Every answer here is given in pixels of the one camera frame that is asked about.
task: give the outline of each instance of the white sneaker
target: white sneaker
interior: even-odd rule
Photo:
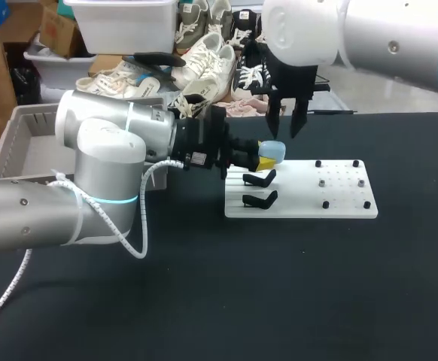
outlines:
[[[146,71],[137,65],[133,65],[129,62],[121,60],[115,68],[102,70],[98,74],[103,74],[114,79],[118,77],[125,77],[127,79],[137,80],[141,75],[148,72],[149,71]]]
[[[79,79],[75,85],[77,90],[80,90],[81,92],[97,94],[99,96],[108,96],[116,99],[154,96],[160,88],[160,82],[153,77],[149,77],[146,80],[147,81],[143,81],[140,86],[133,86],[135,81],[126,77],[112,78],[99,74],[95,78],[85,77]]]
[[[213,77],[199,79],[190,83],[169,105],[169,111],[176,118],[200,118],[204,111],[217,97],[219,84]]]
[[[211,32],[197,41],[189,52],[182,56],[186,65],[172,69],[176,87],[183,90],[188,84],[199,79],[208,67],[210,52],[218,53],[223,45],[222,36],[216,32]]]
[[[233,47],[225,45],[219,53],[210,53],[209,56],[209,66],[200,79],[213,78],[217,81],[219,89],[213,102],[219,102],[229,92],[236,64],[236,54]]]

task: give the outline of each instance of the shoe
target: shoe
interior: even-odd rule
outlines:
[[[263,17],[261,15],[257,21],[257,34],[259,34],[259,36],[256,38],[256,41],[261,44],[267,44],[267,37],[263,31]]]
[[[108,96],[116,99],[144,98],[154,96],[160,88],[160,82],[152,77],[134,86],[135,81],[126,77],[107,77],[99,74],[95,78],[85,77],[77,80],[77,90],[86,93]]]
[[[212,102],[219,102],[227,95],[233,78],[236,53],[233,47],[225,45],[219,53],[210,54],[209,66],[200,79],[213,78],[217,81],[218,93]]]
[[[169,111],[176,119],[200,118],[217,97],[219,85],[214,78],[200,79],[190,83],[169,105]]]
[[[264,52],[256,41],[249,41],[239,57],[231,86],[234,100],[261,98],[253,96],[252,89],[264,87],[263,64]]]
[[[129,62],[124,62],[123,60],[121,60],[115,68],[102,70],[99,71],[97,74],[103,74],[106,77],[112,77],[114,79],[124,77],[130,80],[137,80],[139,77],[141,77],[141,75],[145,73],[148,73],[148,71],[138,67],[137,65],[133,65]]]
[[[233,30],[231,40],[227,43],[234,50],[242,50],[250,40],[256,38],[257,14],[251,10],[241,10],[233,14]]]
[[[217,32],[222,35],[224,41],[229,40],[232,25],[233,9],[229,0],[216,0],[209,11],[206,34]]]
[[[192,4],[181,4],[181,25],[175,33],[175,47],[179,54],[186,53],[205,32],[209,12],[206,0],[193,0]]]
[[[210,52],[218,53],[224,45],[222,36],[211,32],[197,41],[194,46],[182,56],[186,65],[181,68],[173,68],[172,76],[174,84],[183,90],[189,83],[199,79],[209,64]]]

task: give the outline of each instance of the hole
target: hole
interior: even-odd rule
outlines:
[[[397,54],[400,51],[400,44],[397,41],[392,40],[388,43],[388,50],[390,50],[390,53],[392,54]]]

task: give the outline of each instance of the plastic bin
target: plastic bin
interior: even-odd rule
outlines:
[[[165,109],[162,98],[131,100]],[[16,107],[0,139],[0,180],[24,180],[46,184],[56,180],[52,169],[73,179],[75,151],[58,144],[55,138],[55,116],[58,104]],[[154,172],[154,182],[147,190],[164,190],[167,168]]]
[[[96,59],[70,58],[38,55],[40,47],[32,45],[23,53],[23,57],[33,62],[41,77],[41,82],[51,89],[75,89],[75,82],[88,77],[89,68]]]
[[[164,52],[174,49],[177,0],[64,0],[73,8],[92,54]]]

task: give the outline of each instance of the white plastic board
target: white plastic board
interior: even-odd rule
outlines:
[[[231,167],[226,179],[225,214],[229,218],[342,218],[373,219],[378,216],[373,190],[362,161],[353,166],[354,160],[287,160],[275,167],[277,176],[266,188],[245,185],[243,174],[265,178],[270,171],[251,173],[247,169]],[[278,199],[264,211],[245,207],[243,195],[266,199],[272,191]],[[323,203],[329,202],[324,209]],[[370,202],[370,209],[364,207]]]

